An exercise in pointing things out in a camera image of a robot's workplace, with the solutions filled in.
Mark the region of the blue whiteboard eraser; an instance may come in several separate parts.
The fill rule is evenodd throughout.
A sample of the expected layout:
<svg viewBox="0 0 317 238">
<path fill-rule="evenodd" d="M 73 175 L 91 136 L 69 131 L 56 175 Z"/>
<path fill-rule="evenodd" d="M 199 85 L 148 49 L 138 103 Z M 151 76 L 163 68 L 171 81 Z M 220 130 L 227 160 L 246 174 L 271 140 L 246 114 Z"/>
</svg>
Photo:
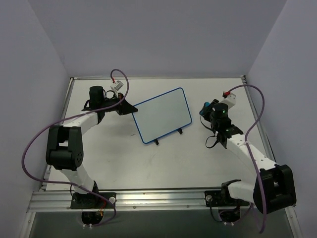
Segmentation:
<svg viewBox="0 0 317 238">
<path fill-rule="evenodd" d="M 213 106 L 218 103 L 217 99 L 214 99 L 212 102 L 205 102 L 202 109 L 199 112 L 199 115 L 205 117 L 209 115 L 213 109 Z"/>
</svg>

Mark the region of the blue framed small whiteboard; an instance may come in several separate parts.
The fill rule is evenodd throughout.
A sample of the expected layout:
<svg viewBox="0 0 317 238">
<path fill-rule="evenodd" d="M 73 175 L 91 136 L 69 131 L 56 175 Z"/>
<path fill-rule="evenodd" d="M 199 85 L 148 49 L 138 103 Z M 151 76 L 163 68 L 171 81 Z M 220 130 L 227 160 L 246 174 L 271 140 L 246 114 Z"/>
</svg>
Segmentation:
<svg viewBox="0 0 317 238">
<path fill-rule="evenodd" d="M 136 104 L 133 113 L 141 141 L 144 144 L 159 140 L 192 123 L 192 116 L 183 88 L 178 87 Z"/>
</svg>

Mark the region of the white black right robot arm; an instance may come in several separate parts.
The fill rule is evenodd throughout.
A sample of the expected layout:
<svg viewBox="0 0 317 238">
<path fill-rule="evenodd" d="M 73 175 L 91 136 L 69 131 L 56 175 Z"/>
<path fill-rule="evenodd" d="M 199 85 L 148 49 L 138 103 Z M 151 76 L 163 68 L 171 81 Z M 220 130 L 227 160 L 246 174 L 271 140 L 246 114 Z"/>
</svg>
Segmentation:
<svg viewBox="0 0 317 238">
<path fill-rule="evenodd" d="M 297 202 L 293 173 L 288 165 L 279 165 L 245 139 L 241 129 L 228 117 L 229 103 L 213 100 L 204 103 L 200 115 L 211 124 L 211 131 L 251 173 L 249 181 L 240 178 L 223 182 L 220 199 L 230 205 L 236 200 L 254 204 L 263 214 L 293 206 Z"/>
</svg>

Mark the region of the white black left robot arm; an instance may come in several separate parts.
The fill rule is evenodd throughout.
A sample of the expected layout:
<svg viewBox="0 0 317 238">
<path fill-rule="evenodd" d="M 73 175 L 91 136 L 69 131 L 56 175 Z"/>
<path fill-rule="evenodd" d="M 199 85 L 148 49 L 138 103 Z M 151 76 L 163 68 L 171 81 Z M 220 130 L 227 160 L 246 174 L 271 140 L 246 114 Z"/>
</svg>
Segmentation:
<svg viewBox="0 0 317 238">
<path fill-rule="evenodd" d="M 138 109 L 124 99 L 124 95 L 112 89 L 113 97 L 108 98 L 102 86 L 92 86 L 89 99 L 82 112 L 83 116 L 70 120 L 63 125 L 49 128 L 46 163 L 61 171 L 70 183 L 76 184 L 74 192 L 82 197 L 89 208 L 99 204 L 100 195 L 96 182 L 90 178 L 83 166 L 83 135 L 92 127 L 100 124 L 108 112 L 120 116 L 138 112 Z"/>
</svg>

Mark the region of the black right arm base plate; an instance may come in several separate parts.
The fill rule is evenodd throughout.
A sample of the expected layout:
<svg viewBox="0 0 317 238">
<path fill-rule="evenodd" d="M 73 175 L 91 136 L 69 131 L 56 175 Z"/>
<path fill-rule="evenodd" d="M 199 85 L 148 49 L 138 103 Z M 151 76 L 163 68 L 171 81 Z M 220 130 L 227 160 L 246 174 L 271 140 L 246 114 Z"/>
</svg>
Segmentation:
<svg viewBox="0 0 317 238">
<path fill-rule="evenodd" d="M 205 190 L 205 203 L 208 207 L 237 207 L 249 206 L 249 202 L 241 199 L 227 198 L 222 195 L 221 190 Z"/>
</svg>

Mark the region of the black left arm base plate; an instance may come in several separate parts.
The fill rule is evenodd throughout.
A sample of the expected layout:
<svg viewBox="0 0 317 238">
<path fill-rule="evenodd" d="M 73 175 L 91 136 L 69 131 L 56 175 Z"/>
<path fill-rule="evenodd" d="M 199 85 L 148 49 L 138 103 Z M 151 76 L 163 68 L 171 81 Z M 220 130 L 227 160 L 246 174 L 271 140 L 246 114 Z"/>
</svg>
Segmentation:
<svg viewBox="0 0 317 238">
<path fill-rule="evenodd" d="M 100 209 L 100 208 L 112 208 L 111 204 L 115 204 L 116 193 L 115 192 L 101 192 L 100 196 L 106 198 L 108 202 L 103 199 L 94 196 L 90 193 L 81 194 L 73 193 L 70 208 L 71 209 Z"/>
</svg>

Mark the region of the aluminium front frame beam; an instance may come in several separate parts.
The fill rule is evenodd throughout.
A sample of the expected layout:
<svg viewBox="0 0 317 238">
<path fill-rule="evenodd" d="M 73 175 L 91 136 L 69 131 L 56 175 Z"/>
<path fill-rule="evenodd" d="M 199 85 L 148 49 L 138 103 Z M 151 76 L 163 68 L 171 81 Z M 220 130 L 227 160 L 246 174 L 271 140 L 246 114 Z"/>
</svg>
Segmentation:
<svg viewBox="0 0 317 238">
<path fill-rule="evenodd" d="M 249 203 L 233 200 L 225 202 L 218 187 L 211 189 L 176 190 L 119 190 L 101 191 L 117 211 L 163 211 L 163 210 L 205 210 L 209 207 L 219 210 L 234 209 L 236 206 L 248 208 Z M 75 193 L 65 191 L 34 192 L 28 212 L 91 212 L 97 208 L 75 208 Z"/>
</svg>

